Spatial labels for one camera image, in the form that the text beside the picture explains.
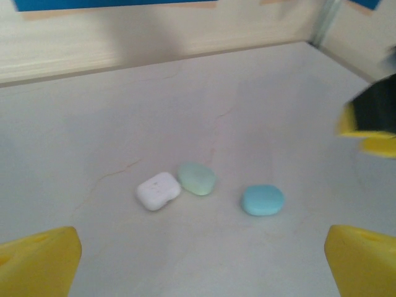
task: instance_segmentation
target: white surface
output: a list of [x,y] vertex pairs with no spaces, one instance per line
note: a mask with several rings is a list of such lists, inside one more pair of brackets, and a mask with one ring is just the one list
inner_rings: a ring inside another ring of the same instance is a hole
[[[365,86],[297,43],[0,89],[0,238],[75,226],[71,297],[336,297],[329,227],[396,235],[396,162],[334,136]],[[184,161],[215,192],[145,210],[136,186]],[[241,210],[257,183],[278,215]]]
[[0,0],[0,82],[305,40],[324,0],[135,6],[29,21]]
[[396,1],[382,0],[371,15],[345,3],[324,42],[326,50],[374,80],[396,72],[388,60],[396,45]]
[[168,172],[162,172],[140,184],[136,196],[148,210],[154,211],[178,197],[181,186]]

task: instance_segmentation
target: metal bracket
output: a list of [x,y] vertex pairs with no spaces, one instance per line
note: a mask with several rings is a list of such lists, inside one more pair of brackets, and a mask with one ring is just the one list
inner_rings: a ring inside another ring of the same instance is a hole
[[326,0],[316,20],[314,30],[309,42],[315,48],[320,48],[328,34],[339,10],[342,0]]

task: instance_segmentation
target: orange tape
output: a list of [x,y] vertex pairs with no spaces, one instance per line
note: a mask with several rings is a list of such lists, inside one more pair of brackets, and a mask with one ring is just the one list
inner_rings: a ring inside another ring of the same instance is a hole
[[21,12],[24,20],[43,20],[52,17],[62,17],[64,15],[84,14],[86,12],[94,12],[103,8],[86,8],[86,9],[66,9],[60,11],[28,11]]
[[280,2],[286,2],[286,1],[291,1],[291,0],[260,0],[260,5],[280,3]]
[[374,12],[371,9],[365,8],[364,6],[359,5],[358,3],[355,3],[352,1],[347,1],[346,3],[348,3],[350,7],[356,9],[358,12],[360,12],[368,17],[371,16]]

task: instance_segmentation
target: black object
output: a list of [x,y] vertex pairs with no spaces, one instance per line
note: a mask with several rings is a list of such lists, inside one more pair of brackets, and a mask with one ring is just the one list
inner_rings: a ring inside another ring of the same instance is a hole
[[351,104],[358,131],[396,134],[396,74],[371,85]]

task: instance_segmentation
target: tabletop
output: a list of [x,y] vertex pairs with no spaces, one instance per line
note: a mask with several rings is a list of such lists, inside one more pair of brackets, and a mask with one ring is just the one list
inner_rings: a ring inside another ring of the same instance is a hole
[[[2,88],[0,240],[76,227],[70,297],[336,297],[330,226],[396,235],[396,161],[335,133],[367,85],[294,43]],[[136,187],[184,161],[214,193],[145,210]],[[282,211],[244,213],[253,184]]]

